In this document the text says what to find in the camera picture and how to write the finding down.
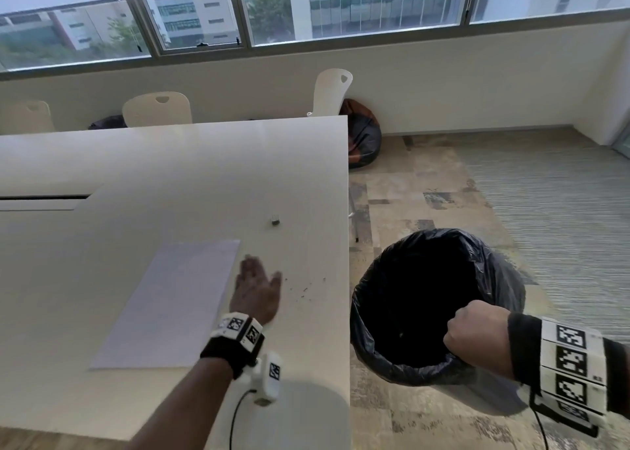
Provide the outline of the person's right hand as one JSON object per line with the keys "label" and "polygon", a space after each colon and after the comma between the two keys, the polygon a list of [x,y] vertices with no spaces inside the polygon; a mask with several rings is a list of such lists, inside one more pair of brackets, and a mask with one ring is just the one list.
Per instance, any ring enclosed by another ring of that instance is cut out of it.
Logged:
{"label": "person's right hand", "polygon": [[470,365],[513,380],[508,336],[510,312],[480,300],[472,301],[456,312],[469,312],[473,322],[469,327],[474,333],[474,360]]}

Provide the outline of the person's left hand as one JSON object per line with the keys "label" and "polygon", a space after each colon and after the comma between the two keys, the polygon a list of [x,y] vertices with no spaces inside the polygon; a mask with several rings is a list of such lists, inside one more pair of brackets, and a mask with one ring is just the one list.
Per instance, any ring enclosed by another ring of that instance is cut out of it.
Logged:
{"label": "person's left hand", "polygon": [[267,286],[272,275],[267,276],[258,257],[246,255],[240,263],[229,312],[246,314],[259,324],[268,325],[277,315],[281,293],[269,292]]}

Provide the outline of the black trash bag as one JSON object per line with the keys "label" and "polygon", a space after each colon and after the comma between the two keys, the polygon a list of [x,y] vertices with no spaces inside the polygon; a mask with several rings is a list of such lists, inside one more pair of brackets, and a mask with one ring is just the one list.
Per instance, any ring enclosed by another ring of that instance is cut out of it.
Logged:
{"label": "black trash bag", "polygon": [[444,344],[448,321],[476,300],[523,311],[525,293],[520,273],[476,236],[417,231],[385,248],[354,288],[350,342],[387,382],[471,384],[477,371]]}

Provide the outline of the person's left forearm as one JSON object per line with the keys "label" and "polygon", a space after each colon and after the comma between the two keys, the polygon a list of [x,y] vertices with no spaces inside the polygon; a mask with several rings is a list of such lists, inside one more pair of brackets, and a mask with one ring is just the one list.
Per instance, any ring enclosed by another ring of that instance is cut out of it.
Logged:
{"label": "person's left forearm", "polygon": [[204,450],[232,380],[226,360],[201,358],[125,450]]}

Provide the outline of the scattered pencil shavings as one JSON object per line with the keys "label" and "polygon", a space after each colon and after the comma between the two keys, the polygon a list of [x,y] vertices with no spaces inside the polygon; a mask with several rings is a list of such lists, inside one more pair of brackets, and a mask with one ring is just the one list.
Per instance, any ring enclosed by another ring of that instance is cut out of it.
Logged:
{"label": "scattered pencil shavings", "polygon": [[285,277],[282,287],[282,298],[287,301],[312,301],[321,294],[327,285],[326,276]]}

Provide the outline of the white paper sheet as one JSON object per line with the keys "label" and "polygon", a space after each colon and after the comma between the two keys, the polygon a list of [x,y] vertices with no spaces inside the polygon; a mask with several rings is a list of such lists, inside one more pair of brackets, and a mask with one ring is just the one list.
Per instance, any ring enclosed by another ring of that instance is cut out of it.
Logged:
{"label": "white paper sheet", "polygon": [[240,240],[161,247],[90,370],[191,367],[210,332]]}

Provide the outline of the brown and black bean bag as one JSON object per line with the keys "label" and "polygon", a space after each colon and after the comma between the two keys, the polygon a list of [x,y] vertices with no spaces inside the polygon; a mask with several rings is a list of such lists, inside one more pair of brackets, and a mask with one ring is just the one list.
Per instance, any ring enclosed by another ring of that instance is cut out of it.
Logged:
{"label": "brown and black bean bag", "polygon": [[369,166],[381,151],[379,121],[368,107],[351,98],[343,100],[340,115],[348,119],[348,168]]}

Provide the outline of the white plastic chair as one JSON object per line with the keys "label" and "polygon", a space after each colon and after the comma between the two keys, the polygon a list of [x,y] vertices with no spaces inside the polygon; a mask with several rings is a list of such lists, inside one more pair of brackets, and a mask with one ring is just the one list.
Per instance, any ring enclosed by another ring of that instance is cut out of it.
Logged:
{"label": "white plastic chair", "polygon": [[0,105],[0,135],[54,133],[49,104],[43,100],[22,100]]}
{"label": "white plastic chair", "polygon": [[179,92],[153,92],[138,95],[122,106],[129,128],[193,124],[188,98]]}
{"label": "white plastic chair", "polygon": [[314,86],[313,104],[308,117],[337,116],[353,81],[351,72],[328,69],[320,72]]}

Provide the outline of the dark bag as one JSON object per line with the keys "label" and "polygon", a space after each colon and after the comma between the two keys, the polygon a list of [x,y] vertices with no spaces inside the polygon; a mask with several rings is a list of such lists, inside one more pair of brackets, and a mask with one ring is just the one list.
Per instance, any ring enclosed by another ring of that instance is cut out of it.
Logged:
{"label": "dark bag", "polygon": [[103,130],[103,129],[122,129],[127,128],[125,120],[122,114],[111,115],[103,119],[97,120],[90,124],[88,130]]}

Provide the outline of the grey framed window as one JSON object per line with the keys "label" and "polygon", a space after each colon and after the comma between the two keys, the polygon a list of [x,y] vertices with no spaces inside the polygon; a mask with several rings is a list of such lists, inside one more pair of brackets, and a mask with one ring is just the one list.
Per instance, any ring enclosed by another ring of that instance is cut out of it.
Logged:
{"label": "grey framed window", "polygon": [[630,18],[630,0],[111,0],[0,15],[0,73],[591,14]]}

